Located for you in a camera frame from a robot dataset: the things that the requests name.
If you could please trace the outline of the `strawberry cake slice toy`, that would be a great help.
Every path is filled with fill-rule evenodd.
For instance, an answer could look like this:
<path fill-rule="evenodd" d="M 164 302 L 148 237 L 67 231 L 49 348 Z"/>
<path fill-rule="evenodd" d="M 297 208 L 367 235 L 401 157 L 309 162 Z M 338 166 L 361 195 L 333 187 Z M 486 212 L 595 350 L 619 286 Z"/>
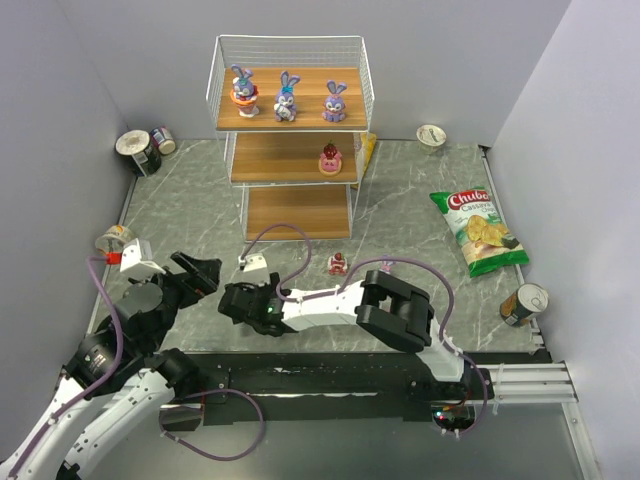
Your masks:
<path fill-rule="evenodd" d="M 330 275 L 346 275 L 348 262 L 341 252 L 336 252 L 327 261 L 327 269 Z"/>

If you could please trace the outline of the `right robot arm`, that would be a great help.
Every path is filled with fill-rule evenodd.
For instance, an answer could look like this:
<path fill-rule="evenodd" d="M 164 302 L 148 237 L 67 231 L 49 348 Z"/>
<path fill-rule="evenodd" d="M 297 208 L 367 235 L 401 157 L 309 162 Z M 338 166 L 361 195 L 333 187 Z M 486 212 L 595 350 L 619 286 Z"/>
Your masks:
<path fill-rule="evenodd" d="M 458 401 L 472 392 L 463 351 L 436 320 L 430 295 L 382 271 L 370 270 L 362 281 L 316 291 L 282 290 L 276 273 L 268 284 L 230 283 L 218 311 L 272 337 L 357 326 L 387 347 L 416 356 L 428 370 L 437 400 Z"/>

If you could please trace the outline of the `purple bunny red bow toy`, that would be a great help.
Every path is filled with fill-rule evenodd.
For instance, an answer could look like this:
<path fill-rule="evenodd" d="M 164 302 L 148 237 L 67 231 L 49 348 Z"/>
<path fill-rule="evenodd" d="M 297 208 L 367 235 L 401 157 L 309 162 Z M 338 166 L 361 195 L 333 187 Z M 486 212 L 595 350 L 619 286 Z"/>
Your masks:
<path fill-rule="evenodd" d="M 336 83 L 334 80 L 327 81 L 329 95 L 323 102 L 324 111 L 322 118 L 328 122 L 338 123 L 346 118 L 344 112 L 346 108 L 342 93 L 347 89 L 344 82 Z"/>

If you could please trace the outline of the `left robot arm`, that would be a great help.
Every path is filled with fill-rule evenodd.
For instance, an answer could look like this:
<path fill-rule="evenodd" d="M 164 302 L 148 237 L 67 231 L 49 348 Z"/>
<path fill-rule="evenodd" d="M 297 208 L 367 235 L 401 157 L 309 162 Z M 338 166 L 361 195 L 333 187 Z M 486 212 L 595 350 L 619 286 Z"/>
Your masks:
<path fill-rule="evenodd" d="M 4 479 L 81 479 L 143 413 L 193 391 L 198 369 L 161 344 L 180 310 L 215 293 L 222 262 L 175 252 L 175 274 L 149 262 L 64 365 L 54 397 L 1 465 Z"/>

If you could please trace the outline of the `pink bear strawberry donut toy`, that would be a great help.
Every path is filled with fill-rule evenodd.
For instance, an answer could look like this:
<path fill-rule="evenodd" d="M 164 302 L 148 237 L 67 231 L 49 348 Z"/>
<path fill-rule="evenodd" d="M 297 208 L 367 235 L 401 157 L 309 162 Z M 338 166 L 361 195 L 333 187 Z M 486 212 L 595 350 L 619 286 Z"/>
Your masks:
<path fill-rule="evenodd" d="M 318 168 L 325 176 L 335 176 L 342 170 L 342 153 L 333 142 L 327 143 L 320 155 Z"/>

